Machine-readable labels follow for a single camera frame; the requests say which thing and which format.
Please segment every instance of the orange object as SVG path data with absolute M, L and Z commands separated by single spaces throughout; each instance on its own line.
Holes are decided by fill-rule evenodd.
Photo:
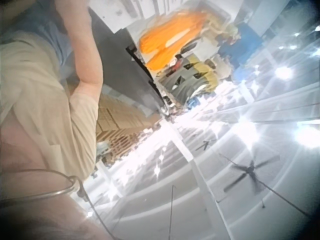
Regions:
M 147 67 L 154 71 L 165 67 L 186 43 L 200 33 L 205 20 L 206 13 L 178 13 L 168 22 L 149 30 L 140 38 L 140 51 L 143 54 L 149 54 L 155 50 L 158 50 L 158 52 L 147 63 Z M 189 32 L 166 47 L 166 43 L 170 39 L 187 29 L 189 29 Z
M 174 57 L 174 55 L 180 51 L 180 49 L 190 42 L 198 33 L 201 31 L 201 28 L 195 28 L 187 32 L 182 38 L 176 41 L 174 44 L 167 48 L 163 48 L 160 50 L 150 61 L 146 64 L 146 66 L 153 71 L 160 70 L 166 66 L 170 62 L 170 60 Z

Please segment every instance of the ceiling fan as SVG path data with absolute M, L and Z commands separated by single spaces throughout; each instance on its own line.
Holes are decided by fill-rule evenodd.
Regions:
M 220 156 L 224 157 L 225 159 L 227 159 L 229 162 L 233 163 L 232 168 L 238 171 L 242 171 L 242 175 L 239 176 L 235 181 L 233 181 L 232 183 L 230 183 L 229 185 L 227 185 L 223 191 L 224 192 L 228 192 L 229 190 L 231 190 L 235 185 L 237 185 L 239 182 L 241 182 L 241 180 L 243 180 L 246 176 L 249 176 L 252 185 L 253 185 L 253 192 L 254 194 L 258 194 L 259 192 L 261 192 L 263 190 L 263 186 L 260 184 L 260 181 L 257 178 L 256 175 L 256 170 L 259 168 L 262 168 L 263 166 L 266 166 L 268 164 L 271 164 L 273 162 L 278 161 L 280 158 L 279 156 L 274 156 L 269 158 L 266 161 L 263 161 L 257 165 L 255 165 L 254 160 L 251 161 L 249 166 L 244 166 L 244 165 L 239 165 L 235 162 L 233 162 L 232 160 L 230 160 L 229 158 L 227 158 L 226 156 L 222 155 L 221 153 L 219 153 Z
M 209 146 L 210 143 L 213 143 L 213 142 L 216 142 L 216 141 L 217 141 L 216 139 L 215 139 L 215 140 L 208 140 L 208 141 L 205 140 L 205 141 L 203 141 L 203 144 L 196 149 L 196 151 L 198 151 L 198 150 L 201 149 L 202 147 L 204 147 L 204 148 L 203 148 L 203 151 L 205 151 L 205 150 L 207 150 L 207 148 L 208 148 L 208 146 Z
M 268 190 L 270 190 L 272 193 L 274 193 L 275 195 L 277 195 L 279 198 L 281 198 L 283 201 L 285 201 L 287 204 L 291 205 L 293 208 L 295 208 L 296 210 L 298 210 L 300 213 L 302 213 L 303 215 L 305 215 L 308 218 L 311 218 L 311 215 L 307 212 L 305 212 L 304 210 L 302 210 L 300 207 L 298 207 L 297 205 L 295 205 L 294 203 L 292 203 L 290 200 L 288 200 L 287 198 L 285 198 L 284 196 L 282 196 L 280 193 L 278 193 L 277 191 L 273 190 L 271 187 L 269 187 L 267 184 L 265 184 L 263 181 L 259 180 L 257 178 L 256 169 L 259 169 L 265 165 L 268 165 L 272 162 L 275 162 L 277 160 L 280 159 L 280 156 L 277 155 L 275 157 L 272 157 L 266 161 L 263 161 L 261 163 L 259 163 L 258 165 L 255 165 L 255 162 L 252 160 L 250 163 L 250 166 L 243 166 L 243 165 L 239 165 L 235 162 L 233 162 L 231 159 L 227 158 L 226 156 L 222 155 L 221 153 L 219 153 L 220 156 L 222 156 L 223 158 L 227 159 L 229 162 L 233 163 L 232 167 L 234 169 L 237 169 L 239 171 L 244 172 L 240 177 L 238 177 L 235 181 L 233 181 L 232 183 L 230 183 L 228 186 L 226 186 L 223 190 L 224 192 L 229 191 L 231 188 L 233 188 L 236 184 L 238 184 L 242 179 L 244 179 L 247 175 L 249 175 L 252 183 L 253 183 L 253 191 L 255 194 L 259 193 L 262 190 L 262 187 L 267 188 Z M 265 208 L 265 203 L 262 200 L 262 208 Z

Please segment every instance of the ceiling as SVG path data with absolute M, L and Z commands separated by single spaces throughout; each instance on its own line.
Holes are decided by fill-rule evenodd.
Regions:
M 254 79 L 175 119 L 176 130 L 162 126 L 150 133 L 136 152 L 109 169 L 122 195 L 114 193 L 114 186 L 100 172 L 88 179 L 84 186 L 112 233 L 123 240 L 166 240 L 172 216 L 171 240 L 292 239 L 308 218 L 266 188 L 254 194 L 248 177 L 225 193 L 224 187 L 242 173 L 221 154 L 246 166 L 252 159 L 259 164 L 278 156 L 278 161 L 256 170 L 258 178 L 313 214 L 320 201 L 320 148 L 300 144 L 297 121 L 287 120 L 320 117 L 320 57 L 313 55 L 319 47 L 320 39 L 315 37 L 296 51 L 283 53 L 281 60 L 274 57 L 276 63 Z M 263 56 L 254 56 L 248 65 L 270 57 Z M 275 76 L 282 66 L 293 70 L 288 81 Z M 256 92 L 251 89 L 253 82 L 258 85 Z M 253 101 L 247 101 L 248 94 Z M 256 122 L 258 140 L 252 147 L 235 133 L 235 123 L 243 118 Z M 270 124 L 282 120 L 287 122 Z M 216 141 L 206 151 L 196 150 L 207 140 Z M 87 203 L 74 198 L 91 211 Z

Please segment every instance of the wire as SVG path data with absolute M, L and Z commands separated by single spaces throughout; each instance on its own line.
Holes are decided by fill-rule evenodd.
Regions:
M 85 188 L 84 188 L 84 184 L 81 181 L 81 179 L 78 176 L 71 176 L 70 178 L 75 178 L 79 181 L 80 184 L 80 191 L 83 191 L 84 196 L 86 197 L 86 199 L 88 200 L 92 210 L 94 211 L 96 217 L 99 219 L 100 223 L 102 224 L 102 226 L 104 227 L 104 229 L 106 230 L 106 232 L 112 237 L 113 240 L 117 240 L 117 238 L 112 234 L 112 232 L 108 229 L 108 227 L 105 225 L 104 221 L 102 220 L 102 218 L 100 217 L 100 215 L 98 214 L 95 206 L 93 205 L 93 203 L 91 202 Z
M 28 172 L 45 172 L 45 173 L 53 173 L 53 174 L 58 174 L 66 179 L 69 180 L 71 183 L 71 186 L 66 187 L 62 190 L 59 191 L 50 191 L 42 194 L 36 194 L 32 196 L 23 196 L 23 197 L 16 197 L 16 198 L 9 198 L 9 199 L 1 199 L 1 207 L 10 207 L 13 205 L 18 205 L 22 204 L 25 202 L 32 202 L 32 201 L 39 201 L 43 199 L 49 199 L 57 196 L 61 196 L 64 194 L 68 194 L 76 189 L 76 182 L 72 181 L 69 177 L 64 175 L 61 172 L 55 171 L 55 170 L 49 170 L 49 169 L 24 169 L 24 170 L 19 170 L 19 171 L 7 171 L 6 173 L 1 173 L 0 176 L 6 175 L 6 174 L 18 174 L 18 173 L 28 173 Z
M 64 178 L 66 178 L 70 183 L 71 186 L 66 187 L 62 190 L 59 191 L 50 191 L 50 192 L 46 192 L 46 193 L 42 193 L 42 194 L 36 194 L 36 195 L 32 195 L 32 196 L 24 196 L 24 197 L 16 197 L 16 198 L 9 198 L 9 199 L 1 199 L 0 200 L 0 204 L 2 208 L 6 208 L 6 207 L 11 207 L 14 205 L 19 205 L 19 204 L 23 204 L 25 202 L 34 202 L 34 201 L 40 201 L 40 200 L 44 200 L 44 199 L 49 199 L 49 198 L 54 198 L 54 197 L 58 197 L 64 194 L 68 194 L 73 192 L 76 189 L 76 182 L 79 182 L 80 185 L 80 191 L 82 191 L 84 193 L 84 196 L 86 197 L 87 201 L 89 202 L 91 208 L 93 209 L 95 215 L 97 216 L 97 218 L 99 219 L 100 223 L 102 224 L 103 228 L 106 230 L 106 232 L 112 237 L 113 240 L 117 240 L 117 238 L 110 232 L 110 230 L 107 228 L 107 226 L 105 225 L 104 221 L 101 219 L 100 215 L 98 214 L 94 204 L 91 202 L 85 188 L 84 188 L 84 184 L 81 181 L 81 179 L 78 176 L 67 176 L 59 171 L 55 171 L 55 170 L 50 170 L 50 169 L 24 169 L 24 170 L 17 170 L 17 171 L 7 171 L 5 173 L 1 173 L 0 177 L 2 177 L 3 175 L 6 174 L 19 174 L 19 173 L 29 173 L 29 172 L 43 172 L 43 173 L 53 173 L 53 174 L 57 174 L 60 175 Z

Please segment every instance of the shirt sleeve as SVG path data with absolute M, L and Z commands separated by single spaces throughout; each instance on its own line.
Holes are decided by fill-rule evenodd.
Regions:
M 80 167 L 77 175 L 85 179 L 96 163 L 98 103 L 83 93 L 74 93 L 69 100 L 72 131 L 77 145 Z

